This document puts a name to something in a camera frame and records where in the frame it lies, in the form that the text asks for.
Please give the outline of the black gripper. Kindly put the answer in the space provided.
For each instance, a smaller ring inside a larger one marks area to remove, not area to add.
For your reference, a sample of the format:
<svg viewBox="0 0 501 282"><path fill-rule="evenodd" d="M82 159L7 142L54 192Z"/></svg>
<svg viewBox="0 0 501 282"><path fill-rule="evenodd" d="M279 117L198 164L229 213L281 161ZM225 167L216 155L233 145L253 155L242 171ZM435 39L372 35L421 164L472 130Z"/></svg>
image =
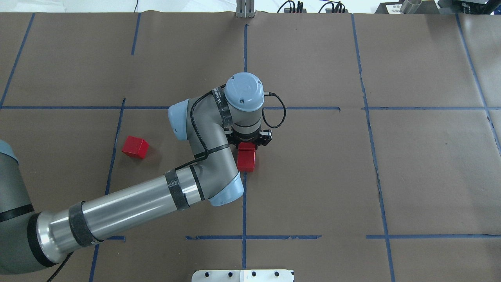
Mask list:
<svg viewBox="0 0 501 282"><path fill-rule="evenodd" d="M228 143L238 146L240 143L253 143L256 147L267 146L272 141L272 130L256 130L251 134L241 134L233 129L225 129Z"/></svg>

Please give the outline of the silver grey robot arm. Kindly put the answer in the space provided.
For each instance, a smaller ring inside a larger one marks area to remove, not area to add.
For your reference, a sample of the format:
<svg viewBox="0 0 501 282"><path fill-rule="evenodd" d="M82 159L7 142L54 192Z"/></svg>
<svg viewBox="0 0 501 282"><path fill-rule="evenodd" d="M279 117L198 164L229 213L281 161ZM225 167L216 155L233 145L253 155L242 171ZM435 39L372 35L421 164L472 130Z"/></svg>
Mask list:
<svg viewBox="0 0 501 282"><path fill-rule="evenodd" d="M78 249L204 200L213 206L237 200L244 187L230 145L267 135L261 130L267 94L261 79L240 72L205 95L172 105L171 128L189 142L193 161L56 213L34 211L18 159L1 141L1 274L62 264Z"/></svg>

